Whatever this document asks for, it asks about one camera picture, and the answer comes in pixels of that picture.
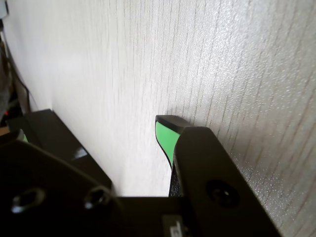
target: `screw hole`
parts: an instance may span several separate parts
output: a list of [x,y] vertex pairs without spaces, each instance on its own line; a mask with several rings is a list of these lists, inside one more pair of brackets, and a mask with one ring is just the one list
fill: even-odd
[[221,207],[233,208],[240,198],[236,189],[221,180],[212,180],[206,184],[206,192],[211,200]]

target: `black cable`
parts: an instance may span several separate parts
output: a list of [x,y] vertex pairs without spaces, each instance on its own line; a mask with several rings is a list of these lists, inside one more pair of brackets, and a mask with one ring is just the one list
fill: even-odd
[[8,64],[10,64],[10,70],[11,72],[14,73],[15,77],[17,78],[17,80],[19,81],[19,83],[24,87],[24,89],[26,90],[26,99],[27,99],[27,106],[28,106],[28,111],[30,112],[31,111],[31,104],[30,104],[30,90],[26,87],[26,85],[22,82],[22,80],[20,79],[19,75],[17,74],[16,70],[15,70],[15,67],[14,67],[14,64],[13,62],[10,60],[10,58],[8,58],[6,56],[6,54],[3,52],[2,48],[0,47],[0,53],[2,54],[3,56],[3,59],[6,60],[6,62]]

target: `green accent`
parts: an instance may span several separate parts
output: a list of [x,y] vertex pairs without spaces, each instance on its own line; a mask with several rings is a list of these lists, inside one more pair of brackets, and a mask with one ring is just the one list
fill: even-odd
[[178,138],[180,137],[180,134],[172,131],[166,126],[163,126],[161,123],[156,122],[156,137],[172,165],[174,148]]
[[23,137],[23,141],[28,142],[28,139],[26,138],[25,134],[24,134],[24,137]]

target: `black plastic part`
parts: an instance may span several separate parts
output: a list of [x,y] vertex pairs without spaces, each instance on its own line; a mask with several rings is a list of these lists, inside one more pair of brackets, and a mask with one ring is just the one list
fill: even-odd
[[209,128],[183,130],[175,147],[174,164],[184,196],[190,201],[197,236],[279,236]]
[[8,120],[7,124],[10,131],[22,129],[29,143],[61,158],[111,189],[109,177],[52,110],[25,114]]
[[[111,202],[85,208],[87,194],[99,182],[29,143],[11,141],[0,146],[0,153],[3,236],[134,236],[117,198],[105,187],[102,195]],[[17,207],[25,208],[14,211]]]
[[157,115],[156,122],[161,123],[163,126],[181,134],[183,129],[187,126],[191,126],[185,119],[175,115]]
[[[280,236],[206,127],[184,128],[176,144],[174,165],[184,197],[112,197],[67,162],[16,139],[0,144],[0,154],[3,236]],[[87,209],[87,201],[94,207]],[[12,211],[12,205],[29,204]]]
[[[161,123],[163,126],[171,129],[172,131],[175,131],[178,134],[181,134],[185,127],[191,126],[190,123],[187,122],[185,119],[175,116],[175,115],[157,115],[156,122]],[[170,179],[170,188],[169,188],[169,197],[181,197],[181,188],[179,185],[177,171],[174,167],[174,164],[171,165],[168,155],[166,154],[164,149],[161,147],[157,137],[156,137],[156,140],[160,148],[162,149],[164,155],[166,156],[169,162],[169,165],[172,169],[171,179]]]

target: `cable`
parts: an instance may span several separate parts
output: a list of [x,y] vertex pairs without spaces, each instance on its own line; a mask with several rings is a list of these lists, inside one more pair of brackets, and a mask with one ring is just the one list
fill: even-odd
[[19,75],[17,74],[14,64],[11,61],[10,58],[8,58],[6,56],[6,54],[3,52],[2,48],[0,47],[0,53],[3,56],[3,59],[10,65],[10,70],[11,72],[13,72],[13,74],[15,75],[15,77],[17,78],[17,80],[19,81],[19,83],[24,87],[24,89],[26,90],[26,97],[27,97],[27,106],[28,106],[28,111],[31,111],[31,105],[30,105],[30,90],[26,87],[26,85],[22,82],[22,80],[20,79]]

